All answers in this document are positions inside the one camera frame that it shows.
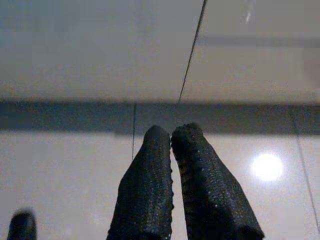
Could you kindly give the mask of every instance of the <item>white tile floor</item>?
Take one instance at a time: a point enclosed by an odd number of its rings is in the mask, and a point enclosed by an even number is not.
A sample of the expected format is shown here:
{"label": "white tile floor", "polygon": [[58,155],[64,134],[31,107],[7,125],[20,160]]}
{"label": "white tile floor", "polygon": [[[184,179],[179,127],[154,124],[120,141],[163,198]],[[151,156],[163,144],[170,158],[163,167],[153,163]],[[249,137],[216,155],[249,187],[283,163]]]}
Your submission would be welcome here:
{"label": "white tile floor", "polygon": [[[313,125],[305,126],[307,121],[299,118],[303,111],[296,117],[301,130],[298,136],[285,107],[138,104],[132,149],[132,105],[113,106],[103,117],[101,112],[95,116],[88,111],[81,116],[81,107],[72,113],[62,109],[55,108],[54,115],[63,117],[62,125],[73,131],[61,128],[61,122],[52,122],[43,109],[35,109],[42,131],[18,129],[37,128],[24,123],[23,114],[0,114],[0,128],[6,129],[0,132],[0,239],[6,239],[15,210],[25,207],[35,211],[40,240],[105,239],[118,184],[145,131],[157,124],[172,133],[175,127],[191,121],[202,126],[208,141],[242,185],[265,239],[319,239],[319,135],[314,131],[304,134]],[[8,120],[17,126],[9,126]],[[86,127],[90,122],[100,127]],[[282,171],[276,165],[267,172],[260,168],[253,171],[253,162],[263,155],[276,157],[273,161],[280,162]],[[172,239],[183,240],[187,235],[180,176],[173,155],[171,160]]]}

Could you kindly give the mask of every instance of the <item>tile grout line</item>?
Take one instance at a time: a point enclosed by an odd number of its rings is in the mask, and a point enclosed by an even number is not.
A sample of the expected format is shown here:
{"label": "tile grout line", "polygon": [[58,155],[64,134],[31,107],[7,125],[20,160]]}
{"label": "tile grout line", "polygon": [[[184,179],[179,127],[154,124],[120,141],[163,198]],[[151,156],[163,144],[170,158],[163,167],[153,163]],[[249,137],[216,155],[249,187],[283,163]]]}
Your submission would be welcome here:
{"label": "tile grout line", "polygon": [[133,105],[133,126],[132,126],[132,161],[134,160],[134,151],[135,151],[135,135],[136,135],[136,113],[137,113],[137,104]]}
{"label": "tile grout line", "polygon": [[290,110],[290,116],[291,116],[291,120],[292,120],[294,131],[296,133],[296,142],[297,142],[297,145],[298,145],[300,161],[302,163],[304,178],[305,178],[305,181],[306,181],[306,185],[307,185],[307,188],[308,188],[309,197],[310,197],[310,201],[311,201],[311,205],[312,205],[312,209],[313,209],[315,224],[316,224],[316,227],[317,227],[318,235],[320,235],[320,229],[319,229],[319,222],[318,222],[318,217],[317,217],[316,206],[315,206],[314,197],[313,197],[311,186],[310,186],[309,176],[308,176],[308,172],[307,172],[307,168],[306,168],[306,161],[305,161],[304,154],[302,152],[302,147],[301,147],[300,133],[299,133],[299,129],[298,129],[298,126],[297,126],[297,123],[296,123],[296,118],[294,117],[292,109]]}
{"label": "tile grout line", "polygon": [[207,5],[207,0],[203,0],[202,8],[201,8],[201,13],[200,13],[199,20],[198,20],[198,25],[197,25],[196,30],[195,30],[195,35],[194,35],[194,39],[193,39],[193,43],[192,43],[192,47],[191,47],[191,52],[190,52],[190,55],[189,55],[189,60],[188,60],[188,63],[187,63],[187,65],[186,65],[186,70],[185,70],[185,73],[184,73],[184,78],[183,78],[183,83],[182,83],[182,88],[181,88],[181,91],[180,91],[180,96],[179,96],[178,104],[179,104],[180,101],[181,101],[182,93],[183,93],[184,88],[185,88],[185,84],[186,84],[186,80],[187,80],[187,75],[188,75],[189,67],[190,67],[190,63],[191,63],[191,58],[192,58],[192,55],[193,55],[193,53],[194,53],[194,49],[195,49],[196,41],[197,41],[197,38],[198,38],[198,35],[199,35],[199,31],[200,31],[202,19],[203,19],[203,17],[204,17],[206,5]]}

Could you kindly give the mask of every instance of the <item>black object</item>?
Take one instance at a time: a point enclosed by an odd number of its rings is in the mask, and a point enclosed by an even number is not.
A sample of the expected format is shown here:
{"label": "black object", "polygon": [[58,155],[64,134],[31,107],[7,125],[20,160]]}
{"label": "black object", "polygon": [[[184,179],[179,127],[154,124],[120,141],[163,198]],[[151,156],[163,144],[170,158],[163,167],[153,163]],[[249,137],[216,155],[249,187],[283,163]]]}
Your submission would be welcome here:
{"label": "black object", "polygon": [[171,238],[174,206],[170,163],[169,134],[153,126],[120,182],[107,240]]}
{"label": "black object", "polygon": [[7,240],[36,240],[36,218],[31,211],[16,213],[10,222]]}
{"label": "black object", "polygon": [[195,123],[178,127],[172,148],[181,175],[189,240],[261,240],[264,237],[236,178]]}

